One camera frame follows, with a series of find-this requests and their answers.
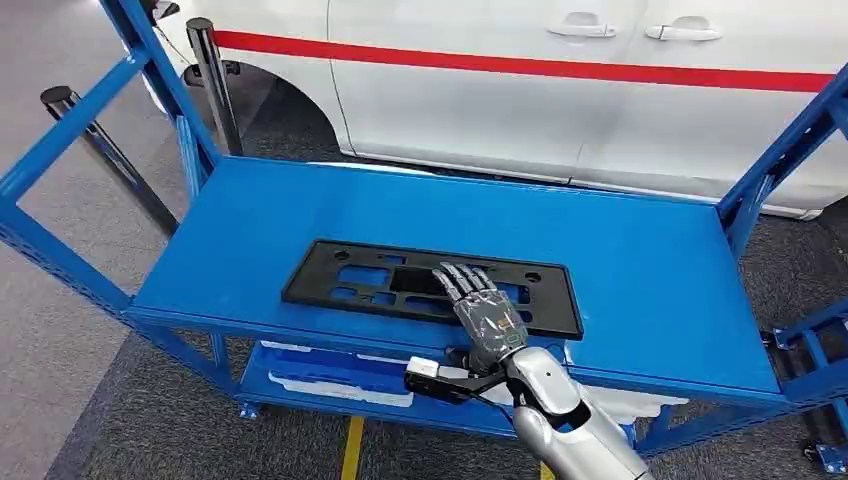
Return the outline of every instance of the silver robotic arm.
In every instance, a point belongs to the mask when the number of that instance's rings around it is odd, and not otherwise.
[[[449,263],[442,268],[433,275],[471,336],[467,366],[478,377],[451,383],[438,377],[438,364],[413,357],[408,388],[459,403],[506,382],[516,435],[558,479],[653,480],[621,427],[582,397],[560,362],[544,348],[527,346],[524,322],[486,273]]]

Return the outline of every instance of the gray carpet floor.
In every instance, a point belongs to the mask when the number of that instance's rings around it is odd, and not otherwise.
[[[338,153],[330,126],[308,100],[282,84],[271,90],[244,143],[254,155],[350,161]],[[741,271],[763,327],[789,324],[848,293],[846,242],[846,205],[812,222],[761,221]],[[228,347],[238,364],[249,341],[233,339]],[[814,434],[830,438],[827,416],[810,422]],[[651,464],[660,480],[827,478],[800,454],[810,422],[779,419]],[[233,402],[131,335],[47,478],[334,479],[346,430],[345,417],[286,408],[241,420]],[[366,422],[361,479],[538,476],[538,463],[514,441]]]

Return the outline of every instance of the red stripe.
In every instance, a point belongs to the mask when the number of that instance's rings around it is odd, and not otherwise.
[[[415,67],[452,68],[480,72],[517,73],[546,77],[589,78],[616,82],[658,83],[694,87],[741,88],[783,92],[818,92],[833,78],[829,73],[764,72],[715,68],[656,67],[609,63],[488,57],[462,53],[420,52],[275,37],[255,33],[216,31],[219,46],[298,57]]]

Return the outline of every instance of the robot finger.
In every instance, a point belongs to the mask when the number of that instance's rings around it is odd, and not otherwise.
[[[471,284],[474,285],[474,290],[486,289],[486,285],[484,285],[483,281],[480,280],[480,278],[477,277],[477,275],[475,275],[470,268],[468,268],[468,265],[465,265],[464,263],[457,263],[456,268],[462,270],[462,273],[464,273],[468,280],[471,281]]]
[[[445,291],[448,292],[448,297],[450,297],[451,301],[458,302],[462,298],[462,295],[459,294],[459,290],[456,289],[450,278],[445,275],[445,272],[435,268],[431,271],[433,272],[433,276],[436,277],[436,280],[445,287]]]
[[[483,283],[486,284],[486,287],[489,290],[497,290],[498,289],[498,286],[495,285],[495,282],[493,282],[491,279],[489,279],[489,276],[486,275],[486,272],[484,272],[482,268],[474,268],[474,273],[476,273],[477,276],[480,277],[481,280],[483,280]]]
[[[465,279],[462,273],[460,273],[460,271],[457,270],[452,263],[442,262],[440,265],[442,266],[442,268],[447,270],[448,273],[451,274],[451,276],[453,276],[453,279],[456,281],[456,284],[459,285],[459,290],[461,291],[463,296],[468,295],[474,290],[473,288],[471,288],[471,284],[468,283],[468,280]]]

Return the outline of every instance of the shelf caster wheel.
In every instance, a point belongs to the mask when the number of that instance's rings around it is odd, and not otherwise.
[[[763,347],[766,350],[789,350],[789,345],[778,343],[777,334],[782,330],[779,328],[774,329],[771,332],[767,332],[765,330],[760,331],[760,340],[763,342]]]
[[[762,340],[763,347],[765,347],[766,350],[777,349],[777,338],[774,336],[774,332],[766,332],[764,330],[761,330],[760,340]]]
[[[804,443],[804,445],[802,445],[801,453],[804,454],[804,458],[806,458],[808,462],[810,462],[814,465],[821,465],[822,464],[821,455],[819,455],[819,449],[816,448],[816,447],[817,447],[817,443],[810,440],[810,441]]]
[[[251,402],[242,403],[241,409],[239,410],[239,417],[246,418],[248,420],[256,420],[259,418],[259,405]]]

